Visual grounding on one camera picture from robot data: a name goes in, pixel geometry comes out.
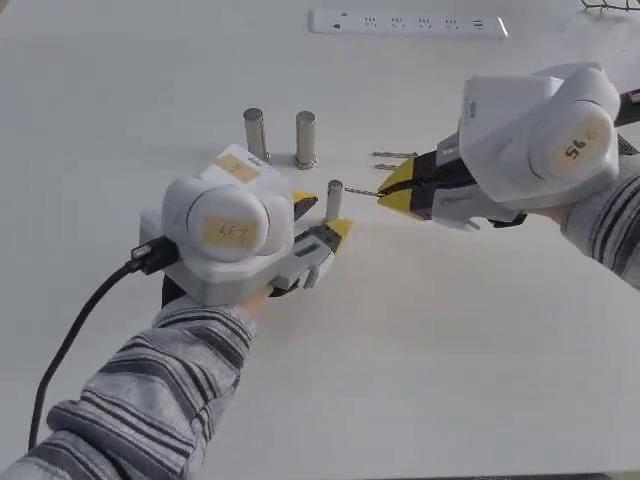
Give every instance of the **metal pin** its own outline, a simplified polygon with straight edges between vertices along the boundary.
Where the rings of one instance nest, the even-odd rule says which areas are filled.
[[[247,134],[247,150],[265,162],[269,161],[267,142],[264,137],[264,115],[259,108],[244,111],[244,129]]]
[[[380,152],[376,150],[371,152],[372,157],[383,158],[413,158],[418,156],[418,152]]]
[[[300,170],[308,170],[318,163],[315,153],[316,115],[303,111],[296,115],[296,157],[295,164]]]
[[[377,168],[378,170],[395,170],[398,168],[397,165],[391,165],[389,163],[376,163],[373,168]]]
[[[342,188],[343,185],[340,180],[331,180],[327,185],[327,212],[324,216],[325,222],[333,222],[340,218]]]
[[[368,190],[358,190],[357,188],[345,187],[344,191],[349,193],[357,193],[358,195],[368,195],[370,197],[384,197],[382,193],[370,192]]]

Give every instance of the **striped sleeve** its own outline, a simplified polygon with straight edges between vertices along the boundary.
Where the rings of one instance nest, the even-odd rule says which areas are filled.
[[[625,144],[616,184],[574,205],[562,233],[582,253],[640,290],[640,152]]]
[[[0,479],[193,478],[254,334],[234,309],[172,302],[49,412],[53,434]]]

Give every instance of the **metal cylinder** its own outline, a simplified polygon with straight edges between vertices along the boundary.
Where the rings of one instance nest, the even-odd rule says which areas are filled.
[[[300,112],[296,115],[296,166],[308,170],[318,163],[316,158],[316,114]]]
[[[340,180],[331,180],[327,185],[327,212],[324,216],[325,222],[332,222],[340,218],[342,190],[343,185]]]
[[[259,108],[244,111],[244,129],[247,133],[247,150],[265,162],[269,161],[267,142],[264,138],[264,115]]]

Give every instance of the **handwritten label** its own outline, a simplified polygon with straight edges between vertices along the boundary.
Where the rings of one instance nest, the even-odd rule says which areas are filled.
[[[563,176],[572,176],[585,167],[591,150],[597,145],[599,137],[608,130],[606,122],[598,117],[589,116],[576,129],[573,139],[556,150],[552,157],[553,168]]]
[[[230,173],[242,183],[249,183],[254,178],[260,175],[256,169],[250,167],[242,160],[237,157],[234,157],[230,153],[225,155],[224,157],[217,158],[214,165],[219,166],[227,173]]]
[[[202,243],[212,247],[253,249],[257,223],[224,215],[206,215],[202,226]]]

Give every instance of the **electrical outlet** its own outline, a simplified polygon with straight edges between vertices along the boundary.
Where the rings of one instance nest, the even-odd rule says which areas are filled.
[[[313,33],[333,34],[474,37],[493,40],[508,37],[500,17],[461,18],[376,11],[312,10],[309,14],[309,29]]]

